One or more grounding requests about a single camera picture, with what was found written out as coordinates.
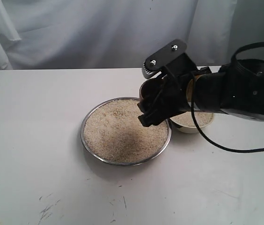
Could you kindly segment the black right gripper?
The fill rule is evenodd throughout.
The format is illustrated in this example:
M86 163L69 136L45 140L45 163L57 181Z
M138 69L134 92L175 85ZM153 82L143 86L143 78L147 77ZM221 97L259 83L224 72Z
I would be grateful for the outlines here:
M142 126L157 126L168 117L189 111L186 90L197 71L196 64L183 53L161 68L162 82L144 82L139 89L138 103Z

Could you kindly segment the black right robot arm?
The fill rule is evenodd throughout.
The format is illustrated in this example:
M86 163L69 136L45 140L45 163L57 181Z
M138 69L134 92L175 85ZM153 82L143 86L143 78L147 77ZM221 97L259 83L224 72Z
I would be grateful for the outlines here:
M187 54L158 68L139 90L138 117L145 127L195 111L228 114L264 121L264 61L243 60L250 72L240 73L234 63L218 72L198 69Z

